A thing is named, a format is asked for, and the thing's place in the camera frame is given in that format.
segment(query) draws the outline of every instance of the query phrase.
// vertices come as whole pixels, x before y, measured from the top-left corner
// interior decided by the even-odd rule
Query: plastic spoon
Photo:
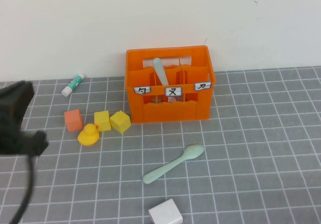
[[[162,61],[159,58],[155,58],[152,61],[152,65],[153,65],[155,72],[156,72],[158,78],[160,79],[160,82],[162,83],[162,85],[168,85],[169,81],[167,80],[165,69],[162,64]],[[168,98],[169,98],[169,102],[176,102],[176,99],[174,97],[168,97]]]
[[[185,160],[192,160],[195,159],[196,157],[199,157],[202,153],[204,152],[204,146],[203,145],[189,145],[182,156],[180,156],[178,159],[161,166],[148,174],[144,175],[142,178],[142,181],[145,184],[150,184],[153,181],[157,180],[160,178],[162,175],[173,169],[175,166],[178,164],[182,163]]]

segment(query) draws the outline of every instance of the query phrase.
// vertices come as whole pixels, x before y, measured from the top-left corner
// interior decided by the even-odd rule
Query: white cube
[[[154,224],[182,224],[183,218],[173,199],[169,199],[148,210]]]

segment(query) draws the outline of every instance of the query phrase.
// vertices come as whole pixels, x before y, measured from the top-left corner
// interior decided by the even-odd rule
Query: yellow cube
[[[95,112],[95,125],[98,126],[98,131],[111,130],[111,124],[109,120],[109,111]]]
[[[131,126],[130,117],[123,111],[118,111],[111,116],[110,123],[111,126],[121,134]]]

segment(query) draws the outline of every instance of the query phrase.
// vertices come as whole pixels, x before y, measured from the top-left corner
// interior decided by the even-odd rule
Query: orange crate
[[[161,84],[153,66],[144,66],[157,57],[163,65],[177,63],[164,66],[167,86]],[[126,53],[125,87],[135,124],[209,119],[215,83],[207,46],[137,49]],[[178,101],[167,102],[168,96],[176,96]]]

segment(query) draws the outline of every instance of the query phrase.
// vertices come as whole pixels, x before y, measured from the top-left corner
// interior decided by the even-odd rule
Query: yellow rubber duck
[[[90,146],[95,144],[99,139],[99,132],[94,124],[87,124],[84,130],[78,135],[78,141],[80,144]]]

